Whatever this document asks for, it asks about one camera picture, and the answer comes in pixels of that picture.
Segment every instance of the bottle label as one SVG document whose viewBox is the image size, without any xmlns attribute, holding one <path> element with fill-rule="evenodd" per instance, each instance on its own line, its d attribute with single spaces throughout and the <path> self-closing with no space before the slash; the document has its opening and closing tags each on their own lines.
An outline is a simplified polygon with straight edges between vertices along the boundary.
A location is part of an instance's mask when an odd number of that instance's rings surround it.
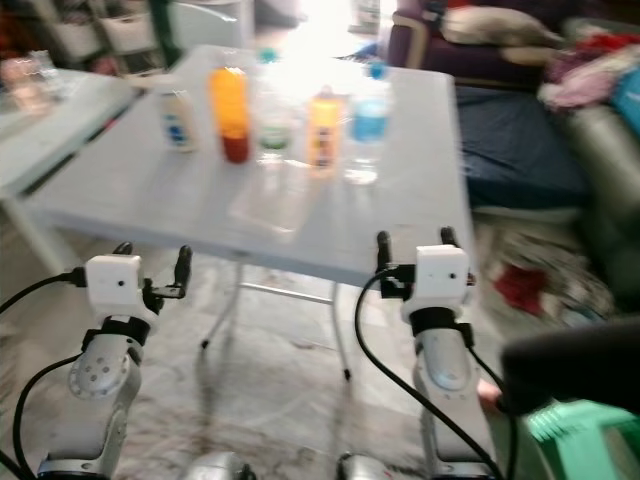
<svg viewBox="0 0 640 480">
<path fill-rule="evenodd" d="M 164 128 L 168 139 L 178 147 L 186 146 L 189 141 L 189 134 L 183 125 L 183 118 L 176 96 L 173 94 L 163 94 L 161 97 Z"/>
<path fill-rule="evenodd" d="M 314 150 L 315 159 L 313 164 L 319 168 L 330 167 L 333 163 L 333 131 L 331 128 L 319 127 L 315 131 Z"/>
<path fill-rule="evenodd" d="M 260 145 L 270 150 L 281 150 L 289 144 L 290 131 L 284 125 L 266 125 L 262 127 Z"/>
<path fill-rule="evenodd" d="M 387 119 L 389 105 L 384 99 L 368 99 L 356 106 L 351 136 L 358 142 L 375 142 L 382 140 Z"/>
<path fill-rule="evenodd" d="M 356 113 L 353 118 L 351 136 L 358 142 L 375 142 L 382 140 L 387 128 L 387 117 L 372 117 Z"/>
</svg>

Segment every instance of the black cable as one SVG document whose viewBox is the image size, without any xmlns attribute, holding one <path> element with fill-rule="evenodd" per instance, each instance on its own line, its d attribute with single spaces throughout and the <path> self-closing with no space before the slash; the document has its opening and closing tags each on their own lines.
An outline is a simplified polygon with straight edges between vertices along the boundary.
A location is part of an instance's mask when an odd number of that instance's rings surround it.
<svg viewBox="0 0 640 480">
<path fill-rule="evenodd" d="M 66 282 L 68 280 L 69 280 L 69 274 L 68 273 L 61 273 L 60 275 L 56 275 L 55 277 L 45 278 L 44 280 L 40 280 L 39 282 L 34 283 L 30 287 L 27 287 L 24 290 L 16 293 L 13 297 L 11 297 L 9 300 L 4 302 L 0 306 L 0 315 L 2 315 L 4 312 L 6 312 L 14 304 L 18 303 L 18 301 L 22 300 L 24 297 L 26 297 L 30 293 L 35 292 L 39 288 L 42 288 L 45 285 L 50 285 L 50 284 L 56 283 L 56 282 Z"/>
<path fill-rule="evenodd" d="M 28 479 L 35 479 L 36 476 L 31 471 L 29 464 L 27 463 L 27 459 L 24 456 L 24 451 L 22 450 L 22 434 L 20 432 L 20 426 L 22 424 L 22 412 L 24 411 L 24 406 L 27 403 L 27 397 L 29 392 L 34 387 L 38 381 L 44 377 L 47 373 L 52 372 L 56 368 L 60 368 L 64 365 L 68 365 L 69 363 L 73 363 L 80 356 L 74 355 L 73 357 L 69 357 L 65 360 L 60 360 L 59 362 L 52 363 L 48 367 L 43 368 L 38 373 L 36 373 L 31 380 L 27 382 L 25 387 L 20 392 L 20 397 L 18 398 L 18 404 L 16 405 L 16 411 L 13 415 L 13 450 L 16 454 L 16 460 L 18 461 L 18 465 L 22 468 L 25 475 L 27 475 Z"/>
<path fill-rule="evenodd" d="M 29 480 L 29 476 L 27 476 L 22 469 L 18 466 L 16 462 L 14 462 L 9 455 L 0 450 L 0 463 L 2 463 L 7 470 L 15 475 L 18 480 Z"/>
<path fill-rule="evenodd" d="M 509 457 L 507 460 L 506 480 L 513 480 L 515 478 L 516 464 L 518 462 L 518 420 L 516 419 L 516 416 L 511 413 L 511 409 L 509 408 L 509 396 L 502 379 L 489 367 L 489 365 L 484 362 L 484 360 L 478 356 L 473 347 L 469 347 L 469 352 L 478 365 L 487 372 L 498 388 L 502 391 L 502 398 L 504 399 L 507 407 L 505 409 L 505 413 L 509 420 Z"/>
<path fill-rule="evenodd" d="M 449 427 L 456 435 L 458 435 L 469 447 L 480 457 L 480 459 L 489 467 L 491 473 L 495 477 L 495 480 L 505 480 L 504 476 L 500 472 L 498 465 L 491 459 L 491 456 L 480 446 L 478 443 L 471 438 L 462 428 L 460 428 L 453 420 L 451 420 L 445 413 L 442 412 L 438 407 L 436 407 L 433 403 L 431 403 L 424 395 L 418 392 L 411 385 L 402 380 L 398 375 L 393 373 L 389 368 L 387 368 L 378 358 L 369 350 L 367 344 L 364 341 L 362 336 L 362 331 L 360 330 L 360 310 L 362 309 L 362 304 L 364 302 L 364 298 L 367 294 L 367 291 L 371 288 L 371 286 L 380 279 L 383 279 L 387 276 L 390 276 L 393 273 L 393 268 L 388 268 L 385 270 L 381 270 L 376 273 L 373 277 L 367 280 L 364 287 L 362 287 L 362 291 L 360 292 L 360 296 L 358 297 L 358 301 L 356 303 L 356 312 L 355 312 L 355 329 L 356 329 L 356 338 L 358 340 L 358 344 L 362 351 L 367 356 L 371 362 L 378 367 L 378 369 L 384 373 L 387 377 L 389 377 L 394 383 L 396 383 L 400 388 L 402 388 L 405 392 L 415 398 L 420 404 L 426 408 L 433 416 L 438 418 L 442 423 L 444 423 L 447 427 Z"/>
</svg>

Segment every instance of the white bottle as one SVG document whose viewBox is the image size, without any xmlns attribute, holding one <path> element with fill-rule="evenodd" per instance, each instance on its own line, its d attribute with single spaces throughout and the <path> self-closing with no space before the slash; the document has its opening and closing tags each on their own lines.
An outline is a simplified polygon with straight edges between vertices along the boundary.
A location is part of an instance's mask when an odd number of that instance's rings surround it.
<svg viewBox="0 0 640 480">
<path fill-rule="evenodd" d="M 154 80 L 162 129 L 169 145 L 178 152 L 193 152 L 197 136 L 189 95 L 175 75 L 158 75 Z"/>
<path fill-rule="evenodd" d="M 292 139 L 293 109 L 285 92 L 282 63 L 276 52 L 266 48 L 260 52 L 256 119 L 262 164 L 278 163 L 285 159 Z"/>
<path fill-rule="evenodd" d="M 352 97 L 352 122 L 344 175 L 347 181 L 365 185 L 378 178 L 378 162 L 384 148 L 389 114 L 393 106 L 387 67 L 374 62 Z"/>
</svg>

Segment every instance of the red cloth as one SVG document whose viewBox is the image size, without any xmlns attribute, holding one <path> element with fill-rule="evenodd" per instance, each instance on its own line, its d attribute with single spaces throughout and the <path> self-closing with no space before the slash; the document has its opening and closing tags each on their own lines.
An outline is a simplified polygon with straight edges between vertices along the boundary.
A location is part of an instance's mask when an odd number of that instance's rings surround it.
<svg viewBox="0 0 640 480">
<path fill-rule="evenodd" d="M 542 313 L 540 293 L 547 286 L 546 272 L 509 265 L 493 285 L 510 307 L 536 316 Z"/>
<path fill-rule="evenodd" d="M 640 35 L 632 33 L 612 34 L 598 33 L 590 36 L 587 40 L 578 42 L 576 50 L 601 50 L 604 53 L 615 52 L 628 45 L 640 43 Z"/>
<path fill-rule="evenodd" d="M 447 2 L 448 9 L 466 7 L 468 5 L 471 5 L 471 0 L 449 0 Z"/>
</svg>

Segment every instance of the orange bottle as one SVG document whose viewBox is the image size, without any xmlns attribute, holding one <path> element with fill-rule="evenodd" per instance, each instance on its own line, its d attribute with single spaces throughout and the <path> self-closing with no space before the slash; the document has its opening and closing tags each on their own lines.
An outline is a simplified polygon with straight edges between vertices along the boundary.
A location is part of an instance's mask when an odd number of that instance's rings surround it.
<svg viewBox="0 0 640 480">
<path fill-rule="evenodd" d="M 239 68 L 217 68 L 209 75 L 209 101 L 222 148 L 231 163 L 249 159 L 247 75 Z"/>
<path fill-rule="evenodd" d="M 311 99 L 309 112 L 309 164 L 317 171 L 332 171 L 340 146 L 340 115 L 342 100 L 330 87 L 323 87 Z"/>
</svg>

